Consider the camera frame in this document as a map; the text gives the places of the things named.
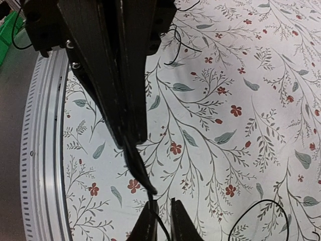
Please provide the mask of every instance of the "floral tablecloth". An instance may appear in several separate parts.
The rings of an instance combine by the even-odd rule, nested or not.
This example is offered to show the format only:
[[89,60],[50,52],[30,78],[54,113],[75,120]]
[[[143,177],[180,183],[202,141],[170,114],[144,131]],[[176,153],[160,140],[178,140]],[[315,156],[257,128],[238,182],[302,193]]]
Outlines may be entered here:
[[[186,9],[195,2],[177,1]],[[139,146],[159,213],[181,199],[204,240],[227,240],[270,198],[289,240],[321,229],[321,3],[201,0],[178,11],[147,58],[148,141]],[[177,51],[179,56],[170,66]],[[147,197],[97,107],[69,72],[64,175],[74,240],[126,240]],[[285,240],[262,203],[233,240]],[[158,239],[165,240],[161,229]]]

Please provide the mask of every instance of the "black cable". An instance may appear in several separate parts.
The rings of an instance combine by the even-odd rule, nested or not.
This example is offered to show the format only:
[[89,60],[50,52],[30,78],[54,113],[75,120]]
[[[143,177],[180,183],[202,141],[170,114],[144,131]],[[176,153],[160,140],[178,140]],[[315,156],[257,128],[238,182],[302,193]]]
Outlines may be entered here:
[[317,232],[312,232],[312,233],[316,234],[318,237],[317,241],[320,241],[320,235]]
[[[176,33],[178,33],[178,31],[176,30],[176,29],[170,29],[170,30],[168,30],[168,33],[170,32],[170,31],[174,31],[174,36],[176,36]],[[172,62],[170,62],[170,63],[168,63],[168,64],[166,64],[166,63],[164,63],[164,65],[172,65],[176,60],[177,60],[177,58],[178,58],[178,56],[179,56],[179,53],[180,53],[180,50],[181,50],[181,45],[182,45],[182,38],[181,38],[181,35],[178,33],[178,36],[179,36],[179,40],[178,40],[178,42],[179,42],[179,49],[178,49],[178,51],[177,51],[177,53],[176,53],[176,56],[175,56],[175,58],[174,58],[174,60],[172,61]]]
[[[174,26],[175,27],[175,34],[174,34],[174,37],[176,38],[176,40],[177,41],[179,41],[179,39],[177,38],[177,36],[176,36],[176,34],[177,35],[179,35],[180,37],[181,37],[181,35],[180,35],[180,33],[177,31],[177,25],[176,24],[171,24],[171,26]],[[184,44],[182,41],[181,41],[181,44],[183,45],[183,46],[185,46],[186,48],[188,48],[188,49],[191,49],[191,50],[194,50],[194,51],[196,51],[196,52],[202,52],[201,50],[198,50],[198,49],[193,49],[192,47],[190,47],[190,46],[188,46],[188,45],[186,45],[186,44]]]
[[200,2],[201,2],[201,0],[199,0],[197,3],[195,3],[193,6],[191,6],[191,7],[188,8],[188,9],[185,9],[185,10],[177,9],[177,10],[178,10],[178,11],[181,11],[181,12],[186,12],[186,11],[192,9],[193,7],[195,7],[195,6],[196,6],[197,4],[199,4]]
[[175,37],[175,39],[179,42],[179,48],[178,48],[178,50],[177,50],[177,53],[176,53],[176,56],[175,56],[174,60],[171,61],[171,62],[168,63],[168,64],[164,63],[164,65],[172,65],[172,64],[177,60],[182,45],[185,46],[186,48],[191,49],[191,50],[194,50],[194,51],[196,51],[196,52],[200,52],[200,53],[202,52],[201,50],[194,49],[194,48],[192,48],[192,47],[184,44],[184,43],[182,42],[182,38],[181,38],[180,33],[177,31],[177,25],[171,24],[171,26],[174,26],[175,28],[168,30],[167,33],[169,33],[170,31],[174,31],[174,37]]
[[245,213],[242,214],[242,216],[236,221],[236,223],[234,224],[234,226],[232,227],[230,233],[229,233],[229,236],[228,236],[228,241],[230,241],[231,239],[231,236],[232,236],[232,233],[233,233],[233,230],[235,229],[236,225],[239,223],[239,221],[252,209],[254,208],[255,206],[259,205],[260,203],[262,202],[272,202],[274,203],[276,206],[278,206],[281,210],[281,212],[283,213],[284,217],[285,217],[285,222],[286,222],[286,241],[289,240],[289,234],[290,234],[290,230],[289,230],[289,220],[287,219],[287,216],[286,216],[286,213],[283,209],[283,207],[278,204],[276,201],[272,200],[272,199],[263,199],[261,201],[258,201],[257,203],[255,203],[254,205],[252,205],[248,210],[246,210]]
[[154,218],[157,220],[157,222],[159,223],[160,227],[164,231],[167,240],[171,241],[171,236],[170,236],[169,232],[167,231],[163,221],[161,220],[160,216],[154,210],[154,207],[153,207],[154,199],[153,199],[152,195],[149,192],[147,193],[147,195],[148,195],[148,200],[149,200],[149,211],[152,213],[152,215],[154,216]]
[[16,45],[15,40],[14,40],[15,27],[16,27],[16,24],[17,24],[18,17],[19,17],[19,15],[20,15],[20,13],[21,13],[21,10],[22,10],[22,7],[20,7],[20,9],[19,9],[19,11],[18,11],[18,14],[17,14],[16,20],[15,20],[14,26],[13,26],[12,31],[11,31],[11,41],[12,41],[13,46],[14,46],[16,49],[25,50],[25,49],[31,47],[31,46],[32,46],[32,43],[31,43],[30,45],[28,45],[28,46],[25,46],[25,47],[19,47],[19,46]]

